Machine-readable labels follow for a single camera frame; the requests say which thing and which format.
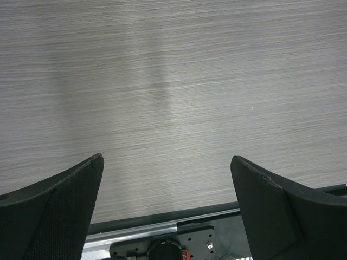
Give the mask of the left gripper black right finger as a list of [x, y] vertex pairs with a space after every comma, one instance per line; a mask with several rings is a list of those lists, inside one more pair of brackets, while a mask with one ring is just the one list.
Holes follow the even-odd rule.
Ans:
[[241, 156], [230, 170], [253, 259], [346, 259], [346, 198]]

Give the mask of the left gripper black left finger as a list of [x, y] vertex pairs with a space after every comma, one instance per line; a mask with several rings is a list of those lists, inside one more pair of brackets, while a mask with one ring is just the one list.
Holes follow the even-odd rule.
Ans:
[[104, 159], [1, 195], [1, 259], [81, 259]]

